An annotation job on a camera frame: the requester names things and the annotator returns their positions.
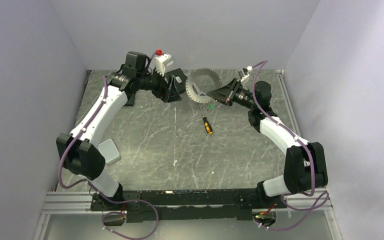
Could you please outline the green key tag with keys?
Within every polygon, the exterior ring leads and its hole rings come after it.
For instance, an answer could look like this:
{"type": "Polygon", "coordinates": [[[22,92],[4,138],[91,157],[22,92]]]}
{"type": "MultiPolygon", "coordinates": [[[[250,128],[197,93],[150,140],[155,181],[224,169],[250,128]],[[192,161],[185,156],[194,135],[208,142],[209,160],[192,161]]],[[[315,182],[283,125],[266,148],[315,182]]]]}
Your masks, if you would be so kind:
{"type": "Polygon", "coordinates": [[[212,111],[215,106],[214,106],[214,104],[207,104],[205,107],[206,107],[207,111],[212,111]]]}

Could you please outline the metal disc with keyrings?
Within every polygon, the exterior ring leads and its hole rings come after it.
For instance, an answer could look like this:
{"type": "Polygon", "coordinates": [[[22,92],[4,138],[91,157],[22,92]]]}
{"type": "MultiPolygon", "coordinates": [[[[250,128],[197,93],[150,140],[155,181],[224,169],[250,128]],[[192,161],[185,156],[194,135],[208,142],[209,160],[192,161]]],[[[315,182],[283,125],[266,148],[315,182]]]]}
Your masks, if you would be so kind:
{"type": "Polygon", "coordinates": [[[219,75],[210,68],[199,68],[192,70],[190,75],[188,76],[185,82],[185,91],[188,97],[199,104],[208,104],[210,102],[215,101],[215,99],[211,96],[208,96],[204,91],[200,90],[196,80],[198,77],[206,76],[209,77],[214,84],[215,88],[219,88],[222,86],[222,81],[219,75]]]}

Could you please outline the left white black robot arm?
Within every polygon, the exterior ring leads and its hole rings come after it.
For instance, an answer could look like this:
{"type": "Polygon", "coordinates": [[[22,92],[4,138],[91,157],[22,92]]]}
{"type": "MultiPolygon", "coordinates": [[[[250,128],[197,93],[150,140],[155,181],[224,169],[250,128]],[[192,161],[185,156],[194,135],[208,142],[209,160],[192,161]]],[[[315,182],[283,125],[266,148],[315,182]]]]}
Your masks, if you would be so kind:
{"type": "Polygon", "coordinates": [[[182,99],[187,77],[180,68],[168,70],[173,63],[173,56],[159,49],[151,56],[129,51],[118,71],[103,76],[103,88],[89,112],[70,133],[56,139],[57,180],[63,189],[87,182],[109,209],[123,205],[123,186],[107,171],[98,144],[116,113],[138,91],[150,91],[164,103],[182,99]]]}

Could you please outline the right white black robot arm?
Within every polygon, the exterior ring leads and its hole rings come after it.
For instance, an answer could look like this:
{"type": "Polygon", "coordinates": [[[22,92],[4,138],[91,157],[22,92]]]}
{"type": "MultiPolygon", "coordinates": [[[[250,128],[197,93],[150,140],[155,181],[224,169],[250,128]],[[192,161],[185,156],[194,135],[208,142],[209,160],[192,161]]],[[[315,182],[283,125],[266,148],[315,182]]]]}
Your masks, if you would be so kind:
{"type": "Polygon", "coordinates": [[[235,78],[207,93],[225,106],[237,103],[248,108],[249,124],[285,155],[283,174],[257,184],[255,200],[262,208],[269,207],[277,196],[310,194],[328,183],[324,147],[300,137],[281,121],[271,108],[271,90],[265,81],[257,81],[251,90],[246,90],[235,78]]]}

